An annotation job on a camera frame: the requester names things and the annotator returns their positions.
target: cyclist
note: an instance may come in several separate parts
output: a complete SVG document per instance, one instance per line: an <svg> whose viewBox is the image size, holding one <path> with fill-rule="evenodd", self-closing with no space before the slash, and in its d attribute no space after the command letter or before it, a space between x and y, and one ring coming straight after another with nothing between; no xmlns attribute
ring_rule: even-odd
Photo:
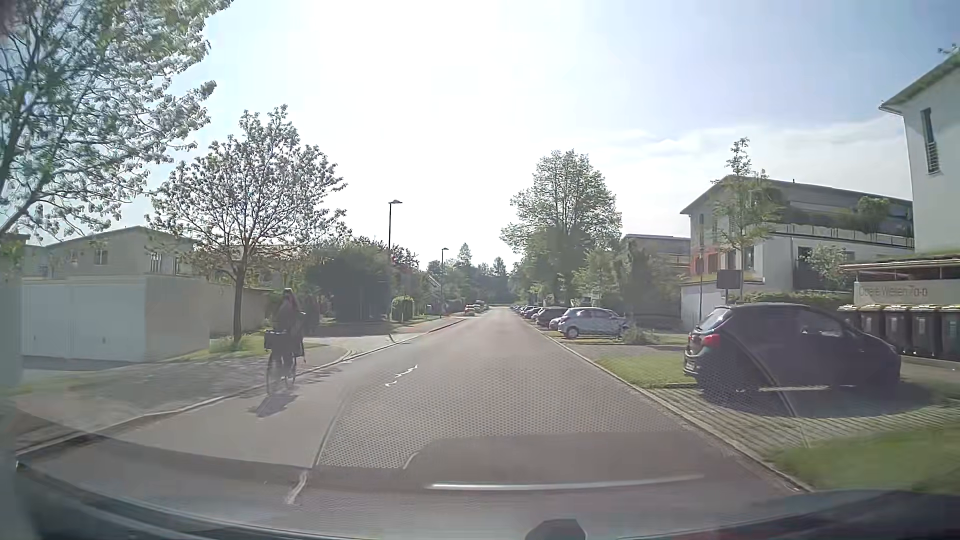
<svg viewBox="0 0 960 540"><path fill-rule="evenodd" d="M300 305L291 288L283 289L283 300L276 309L276 329L286 332L279 356L283 367L289 370L293 366L294 357L300 349L298 333L300 332Z"/></svg>

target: windshield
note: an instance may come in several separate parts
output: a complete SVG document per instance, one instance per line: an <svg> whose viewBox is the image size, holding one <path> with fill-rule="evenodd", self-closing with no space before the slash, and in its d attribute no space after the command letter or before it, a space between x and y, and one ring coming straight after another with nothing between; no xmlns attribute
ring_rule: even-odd
<svg viewBox="0 0 960 540"><path fill-rule="evenodd" d="M0 524L622 539L950 501L957 21L0 2Z"/></svg>

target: street lamp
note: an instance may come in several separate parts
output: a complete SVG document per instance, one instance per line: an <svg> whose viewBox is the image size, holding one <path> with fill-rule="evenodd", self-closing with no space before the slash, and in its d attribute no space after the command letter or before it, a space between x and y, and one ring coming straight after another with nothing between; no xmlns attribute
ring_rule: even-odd
<svg viewBox="0 0 960 540"><path fill-rule="evenodd" d="M446 298L444 298L444 282L446 281L446 266L444 266L444 251L447 251L449 248L443 248L440 250L440 316L444 316L446 311Z"/></svg>
<svg viewBox="0 0 960 540"><path fill-rule="evenodd" d="M394 228L394 205L402 205L400 201L394 199L393 201L387 203L390 207L390 212L387 214L387 262L389 264L387 271L387 320L391 318L391 309L390 309L390 295L392 294L391 289L393 288L394 281L394 244L392 239L392 233Z"/></svg>

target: garbage bin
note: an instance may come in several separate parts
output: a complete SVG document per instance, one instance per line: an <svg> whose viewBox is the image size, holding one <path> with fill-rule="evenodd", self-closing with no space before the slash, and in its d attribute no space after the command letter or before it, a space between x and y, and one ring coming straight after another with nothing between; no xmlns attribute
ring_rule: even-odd
<svg viewBox="0 0 960 540"><path fill-rule="evenodd" d="M910 350L910 324L906 306L887 306L883 310L883 334L887 343L906 353Z"/></svg>
<svg viewBox="0 0 960 540"><path fill-rule="evenodd" d="M883 316L881 310L883 306L879 304L870 304L861 306L857 312L860 313L860 329L876 337L884 336Z"/></svg>
<svg viewBox="0 0 960 540"><path fill-rule="evenodd" d="M936 357L940 353L940 307L913 306L910 313L910 352Z"/></svg>
<svg viewBox="0 0 960 540"><path fill-rule="evenodd" d="M960 360L960 306L940 308L940 355L951 360Z"/></svg>
<svg viewBox="0 0 960 540"><path fill-rule="evenodd" d="M857 311L857 306L840 306L837 311L840 313L840 318L846 321L848 325L860 328L860 312Z"/></svg>

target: paved road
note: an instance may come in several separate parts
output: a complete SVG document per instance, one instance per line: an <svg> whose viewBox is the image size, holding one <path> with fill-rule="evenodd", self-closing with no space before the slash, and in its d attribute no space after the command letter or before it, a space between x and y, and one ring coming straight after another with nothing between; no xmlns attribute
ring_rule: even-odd
<svg viewBox="0 0 960 540"><path fill-rule="evenodd" d="M34 464L101 493L350 537L522 537L558 517L623 536L715 524L787 494L506 308L287 395L241 396Z"/></svg>

